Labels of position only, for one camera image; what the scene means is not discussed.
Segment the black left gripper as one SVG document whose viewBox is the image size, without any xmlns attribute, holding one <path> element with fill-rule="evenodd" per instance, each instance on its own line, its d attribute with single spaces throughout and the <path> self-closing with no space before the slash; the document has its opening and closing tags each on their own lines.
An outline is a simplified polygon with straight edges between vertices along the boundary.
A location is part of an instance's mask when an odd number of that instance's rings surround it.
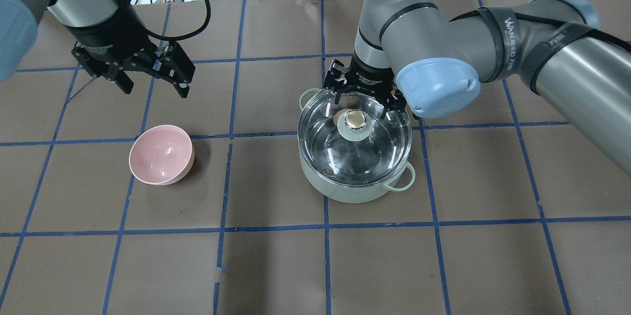
<svg viewBox="0 0 631 315">
<path fill-rule="evenodd" d="M 89 75 L 104 77 L 126 95 L 131 94 L 134 83 L 124 70 L 145 73 L 152 70 L 153 78 L 170 83 L 186 99 L 195 65 L 180 43 L 169 41 L 165 47 L 157 47 L 143 29 L 142 21 L 130 5 L 99 24 L 69 27 L 76 38 L 72 56 Z"/>
</svg>

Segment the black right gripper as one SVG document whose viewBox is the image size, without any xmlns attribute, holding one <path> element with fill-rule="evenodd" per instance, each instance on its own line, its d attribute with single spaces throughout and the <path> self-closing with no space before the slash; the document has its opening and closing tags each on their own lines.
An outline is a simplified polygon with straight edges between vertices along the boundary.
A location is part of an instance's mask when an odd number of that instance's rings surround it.
<svg viewBox="0 0 631 315">
<path fill-rule="evenodd" d="M 393 91 L 394 73 L 392 68 L 377 68 L 365 63 L 353 51 L 349 67 L 334 59 L 325 74 L 323 88 L 334 94 L 334 103 L 340 104 L 343 95 L 353 91 L 353 86 L 382 97 L 382 118 L 390 111 L 404 111 L 407 101 L 400 90 Z"/>
</svg>

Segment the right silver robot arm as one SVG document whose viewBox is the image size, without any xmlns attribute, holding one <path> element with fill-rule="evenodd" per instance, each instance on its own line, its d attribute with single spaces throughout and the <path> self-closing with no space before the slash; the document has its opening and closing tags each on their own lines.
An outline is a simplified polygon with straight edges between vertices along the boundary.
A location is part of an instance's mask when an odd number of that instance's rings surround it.
<svg viewBox="0 0 631 315">
<path fill-rule="evenodd" d="M 438 119 L 517 74 L 629 174 L 630 63 L 630 44 L 600 30 L 589 0 L 483 6 L 451 20 L 434 0 L 364 0 L 350 65 L 334 61 L 323 86 Z"/>
</svg>

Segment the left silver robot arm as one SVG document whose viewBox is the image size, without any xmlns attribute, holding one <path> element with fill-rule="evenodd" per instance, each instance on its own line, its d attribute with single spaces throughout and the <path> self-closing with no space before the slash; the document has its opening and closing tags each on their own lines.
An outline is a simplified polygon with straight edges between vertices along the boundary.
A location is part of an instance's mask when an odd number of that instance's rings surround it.
<svg viewBox="0 0 631 315">
<path fill-rule="evenodd" d="M 156 34 L 131 0 L 1 0 L 2 81 L 14 75 L 34 46 L 45 12 L 76 39 L 71 54 L 91 77 L 103 77 L 129 94 L 134 84 L 128 72 L 144 72 L 170 83 L 183 99 L 188 96 L 196 68 L 180 41 L 199 30 Z"/>
</svg>

